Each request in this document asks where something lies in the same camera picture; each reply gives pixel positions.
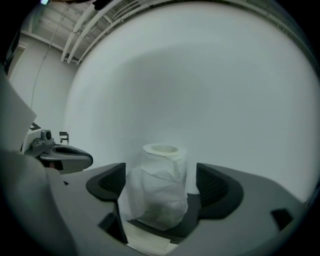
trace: white plastic wrap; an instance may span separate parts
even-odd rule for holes
[[[148,144],[141,166],[126,177],[132,219],[165,231],[187,212],[187,151],[182,147]]]

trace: ceiling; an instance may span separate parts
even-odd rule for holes
[[[46,43],[51,43],[52,46],[63,51],[72,29],[92,2],[94,2],[94,0],[84,3],[49,2],[47,5],[38,4],[24,20],[21,27],[21,33]],[[139,3],[138,1],[124,0],[99,19],[90,29],[86,37],[81,41],[81,44],[74,54],[74,59],[80,59],[81,55],[93,40],[110,25],[108,20],[117,20],[118,16],[115,15],[117,11],[132,2]],[[98,11],[95,10],[94,13],[84,21],[73,38],[71,47],[69,47],[67,51],[68,54],[72,50],[72,46],[77,41],[84,27],[97,13]]]
[[[49,2],[47,5],[38,4],[24,20],[21,33],[41,40],[60,50],[64,50],[67,40],[72,34],[75,24],[95,0],[83,3]],[[78,47],[74,48],[80,34],[89,24],[91,19],[98,14],[94,10],[82,23],[75,33],[70,46],[65,49],[65,57],[68,58],[72,49],[70,60],[79,64],[88,53],[113,30],[133,17],[152,8],[164,5],[187,2],[185,0],[113,0],[102,10],[108,9],[103,16],[92,26],[88,33],[82,36]],[[209,0],[245,9],[251,13],[262,16],[275,25],[283,33],[287,34],[305,53],[310,62],[316,65],[313,50],[305,34],[289,14],[275,1],[265,0]]]

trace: black rubber pad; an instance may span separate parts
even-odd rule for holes
[[[120,242],[127,244],[128,240],[125,231],[122,227],[118,205],[114,205],[112,213],[109,213],[100,223],[99,227],[107,232],[109,235],[113,236]]]
[[[102,201],[117,202],[125,184],[126,164],[119,163],[89,179],[86,183],[86,189]]]
[[[238,181],[202,163],[196,165],[196,186],[201,199],[199,219],[224,219],[244,198]]]
[[[277,209],[271,212],[279,230],[283,230],[292,220],[292,216],[287,209]]]

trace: gray platform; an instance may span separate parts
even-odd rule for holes
[[[294,196],[270,179],[225,167],[207,166],[239,181],[244,189],[244,198],[241,205],[227,218],[200,220],[197,228],[186,239],[186,243],[183,243],[186,246],[194,243],[192,239],[201,237],[202,242],[209,240],[207,242],[214,248],[216,255],[239,255],[253,250],[279,234],[280,231],[271,211],[284,208],[293,218],[298,218],[305,211],[305,207]],[[106,167],[100,167],[62,175],[62,179],[69,183],[66,186],[67,190],[78,201],[83,212],[96,224],[112,211],[112,207],[110,203],[100,201],[91,195],[86,189],[86,182],[105,170]],[[181,227],[180,225],[178,229],[176,228],[173,234],[185,233],[186,230]],[[146,227],[141,226],[141,228],[159,235]],[[190,255],[199,253],[194,246],[190,246],[187,251]]]

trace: gray surface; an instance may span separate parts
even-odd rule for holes
[[[89,193],[86,188],[86,183],[90,178],[116,165],[118,164],[115,163],[95,169],[61,175],[62,179],[69,183],[66,189],[73,196],[73,199],[78,203],[81,210],[96,224],[99,224],[108,213],[113,212],[114,203],[97,199]]]
[[[0,149],[18,152],[36,114],[9,84],[0,64]]]
[[[169,255],[236,256],[269,242],[279,234],[270,211],[287,208],[299,220],[306,208],[276,182],[253,174],[209,165],[241,183],[241,205],[227,218],[200,220],[198,227]],[[260,249],[259,255],[267,253]]]
[[[59,148],[71,149],[79,154],[56,153],[54,150]],[[60,170],[61,174],[79,172],[93,164],[90,154],[79,148],[69,145],[55,144],[48,148],[45,153],[41,154],[40,158],[41,160],[45,161],[61,161],[63,167],[63,170]]]
[[[40,137],[35,138],[29,146],[29,149],[24,152],[26,156],[36,158],[55,144],[55,139],[53,137],[47,139],[47,132],[51,133],[50,130],[41,130]]]
[[[5,195],[20,223],[38,243],[54,250],[56,255],[62,251],[64,255],[71,255],[74,247],[80,256],[141,255],[97,226],[112,211],[113,203],[97,200],[87,192],[85,184],[92,176],[110,167],[61,176],[55,169],[44,169],[36,159],[2,152],[1,170],[11,171],[1,173],[1,185],[6,188]],[[244,189],[243,202],[225,219],[201,220],[194,232],[170,255],[269,255],[294,230],[305,207],[269,179],[219,166],[212,167],[241,183]],[[9,193],[8,189],[21,190],[22,193]],[[52,203],[46,207],[51,199],[55,207]],[[270,215],[270,211],[278,208],[287,208],[294,217],[280,234]],[[27,211],[33,211],[33,214],[27,215]],[[68,231],[63,228],[61,221],[53,221],[55,218],[62,219],[73,239],[64,235]],[[61,230],[64,230],[62,234],[57,235]]]
[[[113,210],[114,203],[100,201],[99,204],[97,199],[87,192],[85,183],[87,179],[109,167],[111,165],[62,176],[55,169],[46,170],[56,205],[75,240],[77,255],[140,256],[141,253],[119,242],[97,225],[102,216],[105,217]]]
[[[60,215],[41,163],[30,156],[1,151],[0,170],[4,198],[30,237],[52,255],[75,256],[75,241]]]

